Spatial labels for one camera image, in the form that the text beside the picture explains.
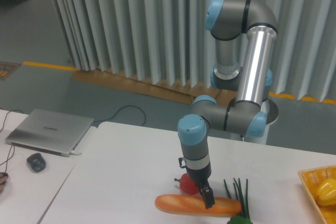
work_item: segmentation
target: person's hand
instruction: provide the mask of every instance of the person's hand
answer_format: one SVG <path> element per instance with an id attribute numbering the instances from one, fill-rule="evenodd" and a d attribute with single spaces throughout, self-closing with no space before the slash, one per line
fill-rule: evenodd
<path id="1" fill-rule="evenodd" d="M 2 191 L 5 187 L 5 182 L 8 179 L 7 173 L 0 173 L 0 191 Z"/>

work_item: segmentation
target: gray floor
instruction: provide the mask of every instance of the gray floor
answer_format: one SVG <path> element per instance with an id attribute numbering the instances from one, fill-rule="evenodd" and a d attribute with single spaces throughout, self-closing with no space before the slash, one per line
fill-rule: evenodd
<path id="1" fill-rule="evenodd" d="M 67 54 L 51 0 L 0 0 L 0 61 L 71 66 Z M 132 104 L 145 111 L 144 126 L 172 131 L 176 131 L 178 120 L 188 114 L 188 105 L 70 80 L 72 74 L 22 65 L 0 81 L 0 107 L 21 109 L 27 114 L 41 108 L 99 120 Z M 336 154 L 336 105 L 273 100 L 280 114 L 270 127 L 267 144 Z M 143 120 L 142 112 L 136 108 L 125 108 L 113 119 L 133 125 L 140 125 Z M 229 135 L 212 131 L 211 136 Z"/>

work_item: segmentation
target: silver laptop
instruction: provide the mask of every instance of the silver laptop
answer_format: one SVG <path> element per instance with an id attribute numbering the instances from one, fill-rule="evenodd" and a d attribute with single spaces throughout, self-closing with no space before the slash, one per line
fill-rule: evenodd
<path id="1" fill-rule="evenodd" d="M 35 109 L 6 143 L 68 157 L 92 122 L 92 118 Z"/>

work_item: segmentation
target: baguette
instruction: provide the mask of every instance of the baguette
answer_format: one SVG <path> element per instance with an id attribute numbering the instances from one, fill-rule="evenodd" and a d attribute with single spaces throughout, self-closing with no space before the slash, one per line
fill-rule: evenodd
<path id="1" fill-rule="evenodd" d="M 203 216 L 233 216 L 241 212 L 238 200 L 215 197 L 215 205 L 205 209 L 203 199 L 198 196 L 166 194 L 155 199 L 157 209 L 171 214 L 203 215 Z"/>

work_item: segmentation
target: black cable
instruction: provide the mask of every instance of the black cable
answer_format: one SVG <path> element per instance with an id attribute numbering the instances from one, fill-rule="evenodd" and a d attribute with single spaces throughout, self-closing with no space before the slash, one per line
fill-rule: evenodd
<path id="1" fill-rule="evenodd" d="M 1 131 L 2 131 L 2 130 L 4 129 L 4 127 L 5 127 L 5 122 L 6 122 L 6 119 L 7 119 L 8 114 L 11 113 L 11 112 L 21 112 L 22 114 L 24 114 L 22 110 L 11 110 L 11 111 L 8 111 L 7 114 L 6 114 L 6 116 L 5 116 L 5 120 L 4 120 L 4 123 L 3 123 L 3 125 L 2 125 L 1 130 L 0 130 L 0 133 L 1 133 Z M 5 162 L 3 162 L 3 163 L 0 164 L 0 166 L 2 166 L 3 164 L 6 163 L 6 169 L 5 169 L 5 172 L 7 172 L 8 161 L 11 160 L 11 158 L 14 156 L 14 153 L 15 153 L 15 146 L 12 145 L 12 146 L 10 147 L 10 149 L 9 149 L 9 152 L 8 152 L 8 155 L 7 155 L 7 160 L 6 160 Z"/>
<path id="2" fill-rule="evenodd" d="M 4 127 L 5 127 L 5 122 L 6 122 L 6 119 L 7 119 L 8 114 L 11 113 L 11 112 L 16 112 L 16 111 L 21 112 L 22 114 L 24 114 L 22 110 L 11 110 L 11 111 L 8 111 L 7 114 L 6 114 L 6 116 L 5 116 L 5 120 L 4 120 L 4 123 L 3 123 L 3 125 L 2 125 L 1 130 L 0 130 L 0 133 L 1 133 L 1 131 L 2 131 L 2 130 L 4 129 Z"/>
<path id="3" fill-rule="evenodd" d="M 135 105 L 125 105 L 125 106 L 123 106 L 123 107 L 121 107 L 120 109 L 118 109 L 117 110 L 117 112 L 113 115 L 113 116 L 111 116 L 110 118 L 106 118 L 106 119 L 102 119 L 102 120 L 96 120 L 96 121 L 94 121 L 94 123 L 97 123 L 97 122 L 104 122 L 104 121 L 107 121 L 107 120 L 111 120 L 111 119 L 113 119 L 122 109 L 124 109 L 124 108 L 127 108 L 127 107 L 133 107 L 133 108 L 137 108 L 137 109 L 139 109 L 141 112 L 142 112 L 142 114 L 143 114 L 143 116 L 144 116 L 144 120 L 143 120 L 143 123 L 140 125 L 140 126 L 143 126 L 145 123 L 146 123 L 146 113 L 142 110 L 142 108 L 140 108 L 140 107 L 138 107 L 138 106 L 135 106 Z"/>

